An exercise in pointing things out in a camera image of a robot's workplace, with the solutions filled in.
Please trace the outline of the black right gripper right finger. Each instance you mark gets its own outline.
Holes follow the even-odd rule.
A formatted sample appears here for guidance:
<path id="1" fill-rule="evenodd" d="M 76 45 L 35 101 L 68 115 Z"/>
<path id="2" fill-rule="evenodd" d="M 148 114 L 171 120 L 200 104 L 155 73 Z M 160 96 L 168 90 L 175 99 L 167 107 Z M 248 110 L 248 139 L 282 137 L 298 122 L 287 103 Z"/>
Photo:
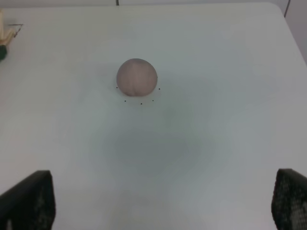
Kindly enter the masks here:
<path id="1" fill-rule="evenodd" d="M 279 169 L 271 213 L 278 230 L 307 228 L 307 178 L 292 169 Z"/>

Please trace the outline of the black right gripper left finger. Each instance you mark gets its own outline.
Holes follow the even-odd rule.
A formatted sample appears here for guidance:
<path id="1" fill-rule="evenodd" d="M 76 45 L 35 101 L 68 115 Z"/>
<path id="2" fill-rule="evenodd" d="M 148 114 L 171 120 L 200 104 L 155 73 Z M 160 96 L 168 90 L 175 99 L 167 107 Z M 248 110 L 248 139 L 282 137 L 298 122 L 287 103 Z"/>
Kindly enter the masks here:
<path id="1" fill-rule="evenodd" d="M 51 172 L 36 171 L 0 195 L 2 230 L 50 230 L 56 216 Z"/>

